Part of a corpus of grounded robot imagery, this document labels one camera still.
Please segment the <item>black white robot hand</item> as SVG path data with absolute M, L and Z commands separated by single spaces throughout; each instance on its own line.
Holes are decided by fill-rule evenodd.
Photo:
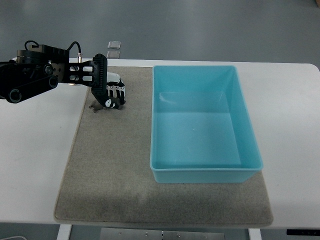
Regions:
M 84 82 L 90 83 L 90 91 L 101 105 L 106 107 L 108 100 L 120 101 L 125 104 L 125 84 L 119 74 L 108 72 L 107 65 L 85 66 L 83 69 L 85 75 L 82 77 Z

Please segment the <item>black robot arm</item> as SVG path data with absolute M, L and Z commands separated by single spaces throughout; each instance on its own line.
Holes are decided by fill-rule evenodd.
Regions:
M 107 94 L 107 58 L 98 53 L 85 62 L 70 62 L 70 48 L 61 49 L 28 40 L 16 60 L 0 64 L 0 97 L 17 104 L 55 89 L 59 83 L 91 88 L 104 103 Z

